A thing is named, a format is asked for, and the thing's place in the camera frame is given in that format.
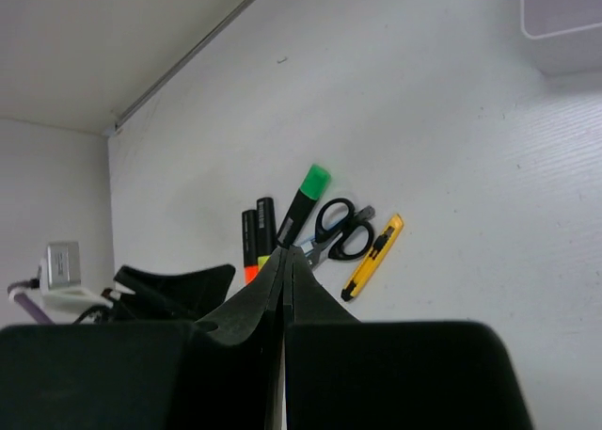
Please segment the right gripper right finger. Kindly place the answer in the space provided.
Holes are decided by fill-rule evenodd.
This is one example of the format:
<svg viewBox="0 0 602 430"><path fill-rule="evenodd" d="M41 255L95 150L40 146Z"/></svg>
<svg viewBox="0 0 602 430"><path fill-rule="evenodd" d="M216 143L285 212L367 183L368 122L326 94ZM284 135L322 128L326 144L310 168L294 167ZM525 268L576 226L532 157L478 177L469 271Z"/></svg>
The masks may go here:
<svg viewBox="0 0 602 430"><path fill-rule="evenodd" d="M292 429L530 429L511 358L470 321L358 321L283 257L285 390Z"/></svg>

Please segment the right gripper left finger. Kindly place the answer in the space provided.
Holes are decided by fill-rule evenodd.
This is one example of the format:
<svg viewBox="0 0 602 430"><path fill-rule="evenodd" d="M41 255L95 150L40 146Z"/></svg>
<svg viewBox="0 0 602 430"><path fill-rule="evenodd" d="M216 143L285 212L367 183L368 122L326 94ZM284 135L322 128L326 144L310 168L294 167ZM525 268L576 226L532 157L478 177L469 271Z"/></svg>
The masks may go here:
<svg viewBox="0 0 602 430"><path fill-rule="evenodd" d="M5 429L276 429L282 268L205 317L1 332Z"/></svg>

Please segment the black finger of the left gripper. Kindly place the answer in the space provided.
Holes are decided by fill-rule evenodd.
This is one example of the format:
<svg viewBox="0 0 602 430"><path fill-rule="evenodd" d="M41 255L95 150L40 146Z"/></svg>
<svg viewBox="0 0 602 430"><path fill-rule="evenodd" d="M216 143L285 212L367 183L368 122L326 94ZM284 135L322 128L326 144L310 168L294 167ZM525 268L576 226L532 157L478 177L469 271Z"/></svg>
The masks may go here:
<svg viewBox="0 0 602 430"><path fill-rule="evenodd" d="M222 264L179 275L159 275L123 265L115 282L131 292L114 302L114 321L197 321L226 299L235 267Z"/></svg>

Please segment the orange highlighter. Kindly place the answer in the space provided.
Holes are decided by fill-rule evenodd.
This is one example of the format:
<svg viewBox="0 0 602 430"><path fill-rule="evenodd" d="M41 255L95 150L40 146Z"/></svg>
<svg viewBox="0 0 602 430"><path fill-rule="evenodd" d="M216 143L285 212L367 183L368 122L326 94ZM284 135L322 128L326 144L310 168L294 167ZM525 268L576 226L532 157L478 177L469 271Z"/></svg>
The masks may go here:
<svg viewBox="0 0 602 430"><path fill-rule="evenodd" d="M257 229L257 210L249 209L242 212L243 265L246 284L249 284L259 272Z"/></svg>

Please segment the yellow highlighter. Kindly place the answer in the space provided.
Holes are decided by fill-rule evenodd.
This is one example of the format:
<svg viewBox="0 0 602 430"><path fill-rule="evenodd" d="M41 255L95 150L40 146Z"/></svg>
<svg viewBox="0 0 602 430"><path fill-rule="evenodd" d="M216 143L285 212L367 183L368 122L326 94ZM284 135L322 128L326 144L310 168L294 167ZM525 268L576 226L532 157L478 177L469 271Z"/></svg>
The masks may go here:
<svg viewBox="0 0 602 430"><path fill-rule="evenodd" d="M276 218L274 200L264 197L257 200L258 231L257 231L257 254L258 267L266 264L272 252L276 248Z"/></svg>

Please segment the yellow utility knife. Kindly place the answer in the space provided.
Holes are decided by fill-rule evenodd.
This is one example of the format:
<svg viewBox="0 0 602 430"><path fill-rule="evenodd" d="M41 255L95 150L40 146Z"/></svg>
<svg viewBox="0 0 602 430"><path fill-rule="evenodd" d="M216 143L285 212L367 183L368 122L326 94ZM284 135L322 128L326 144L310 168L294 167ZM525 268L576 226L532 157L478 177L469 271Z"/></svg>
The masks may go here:
<svg viewBox="0 0 602 430"><path fill-rule="evenodd" d="M341 299L344 302L352 301L358 297L391 250L403 228L404 221L402 217L399 214L394 214L341 290Z"/></svg>

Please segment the green highlighter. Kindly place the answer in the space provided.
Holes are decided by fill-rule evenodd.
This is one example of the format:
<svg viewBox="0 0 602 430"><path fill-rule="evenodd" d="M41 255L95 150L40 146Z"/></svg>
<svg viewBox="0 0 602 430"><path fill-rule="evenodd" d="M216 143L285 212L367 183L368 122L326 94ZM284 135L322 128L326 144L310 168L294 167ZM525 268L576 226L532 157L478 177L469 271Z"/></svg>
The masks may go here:
<svg viewBox="0 0 602 430"><path fill-rule="evenodd" d="M288 248L295 242L330 180L331 175L325 168L311 165L278 229L277 244L280 247Z"/></svg>

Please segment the white divided container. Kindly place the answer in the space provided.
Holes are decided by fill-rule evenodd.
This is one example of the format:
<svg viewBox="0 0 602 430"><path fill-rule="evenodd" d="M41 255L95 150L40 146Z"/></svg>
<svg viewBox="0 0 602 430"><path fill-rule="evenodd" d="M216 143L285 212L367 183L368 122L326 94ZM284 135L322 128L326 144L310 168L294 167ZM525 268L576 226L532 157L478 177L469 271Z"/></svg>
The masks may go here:
<svg viewBox="0 0 602 430"><path fill-rule="evenodd" d="M541 73L601 68L601 0L520 0L520 20Z"/></svg>

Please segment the black handled scissors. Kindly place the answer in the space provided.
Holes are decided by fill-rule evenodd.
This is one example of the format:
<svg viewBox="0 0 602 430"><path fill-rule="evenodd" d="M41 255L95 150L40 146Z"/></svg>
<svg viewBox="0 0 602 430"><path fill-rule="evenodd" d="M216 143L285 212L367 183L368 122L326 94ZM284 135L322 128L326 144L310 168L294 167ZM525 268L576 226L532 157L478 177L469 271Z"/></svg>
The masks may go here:
<svg viewBox="0 0 602 430"><path fill-rule="evenodd" d="M375 238L371 223L374 217L371 205L358 210L347 198L327 202L316 216L314 235L299 245L310 269L317 269L326 260L348 263L366 255ZM366 234L364 247L356 252L348 251L347 243L361 231Z"/></svg>

